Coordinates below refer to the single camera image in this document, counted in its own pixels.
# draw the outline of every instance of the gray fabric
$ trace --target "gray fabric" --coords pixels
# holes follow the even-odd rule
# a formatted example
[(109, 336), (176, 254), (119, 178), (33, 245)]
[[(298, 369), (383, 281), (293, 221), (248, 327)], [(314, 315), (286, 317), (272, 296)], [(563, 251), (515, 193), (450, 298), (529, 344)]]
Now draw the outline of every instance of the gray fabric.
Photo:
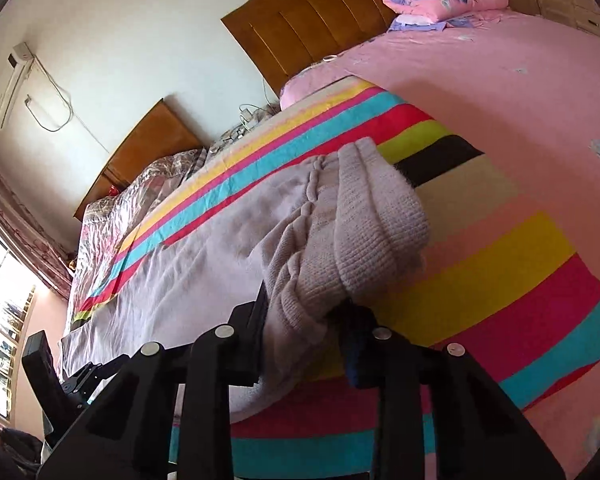
[(370, 139), (311, 157), (146, 257), (117, 297), (62, 340), (65, 371), (147, 341), (190, 343), (253, 301), (264, 279), (264, 373), (254, 388), (230, 391), (232, 420), (241, 420), (296, 384), (324, 339), (328, 311), (400, 278), (427, 234), (414, 190)]

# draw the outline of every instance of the striped blanket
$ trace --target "striped blanket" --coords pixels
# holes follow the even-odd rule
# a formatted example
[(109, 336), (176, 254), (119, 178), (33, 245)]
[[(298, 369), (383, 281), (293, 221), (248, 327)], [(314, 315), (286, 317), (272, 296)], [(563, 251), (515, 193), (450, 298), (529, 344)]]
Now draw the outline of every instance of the striped blanket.
[[(416, 344), (462, 343), (520, 408), (584, 378), (600, 362), (600, 282), (574, 247), (487, 156), (353, 77), (288, 108), (183, 184), (125, 239), (75, 319), (89, 319), (132, 282), (151, 251), (195, 232), (268, 174), (366, 136), (416, 187), (431, 226), (422, 273), (370, 305), (379, 322)], [(332, 346), (291, 394), (232, 425), (235, 473), (366, 471), (376, 404), (375, 391), (347, 386)], [(430, 406), (424, 411), (433, 452)]]

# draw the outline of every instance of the beige stripe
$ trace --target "beige stripe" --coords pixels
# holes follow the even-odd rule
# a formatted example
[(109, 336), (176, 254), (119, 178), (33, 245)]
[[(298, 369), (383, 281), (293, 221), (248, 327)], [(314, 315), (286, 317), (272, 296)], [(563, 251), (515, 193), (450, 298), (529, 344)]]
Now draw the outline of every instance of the beige stripe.
[(486, 155), (447, 171), (416, 192), (429, 217), (430, 245), (485, 218), (519, 193)]

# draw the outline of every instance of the pink wall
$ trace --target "pink wall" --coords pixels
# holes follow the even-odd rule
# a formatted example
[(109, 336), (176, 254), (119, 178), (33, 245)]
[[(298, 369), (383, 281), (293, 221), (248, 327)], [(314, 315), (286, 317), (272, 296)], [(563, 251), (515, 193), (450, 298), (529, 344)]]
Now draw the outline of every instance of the pink wall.
[(64, 331), (66, 320), (67, 302), (56, 296), (55, 293), (40, 285), (29, 307), (29, 315), (25, 324), (23, 345), (16, 355), (18, 368), (14, 378), (15, 390), (11, 406), (11, 423), (14, 428), (36, 437), (44, 438), (42, 429), (42, 410), (29, 385), (27, 376), (20, 365), (22, 348), (26, 338), (40, 330), (46, 332), (54, 361), (59, 357), (58, 342)]

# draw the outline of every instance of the headboard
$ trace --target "headboard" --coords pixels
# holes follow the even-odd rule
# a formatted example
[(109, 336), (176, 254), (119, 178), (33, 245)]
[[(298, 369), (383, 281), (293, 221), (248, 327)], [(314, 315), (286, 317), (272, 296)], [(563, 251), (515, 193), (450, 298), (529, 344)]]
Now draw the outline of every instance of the headboard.
[(304, 68), (387, 30), (381, 0), (249, 0), (222, 19), (276, 94)]

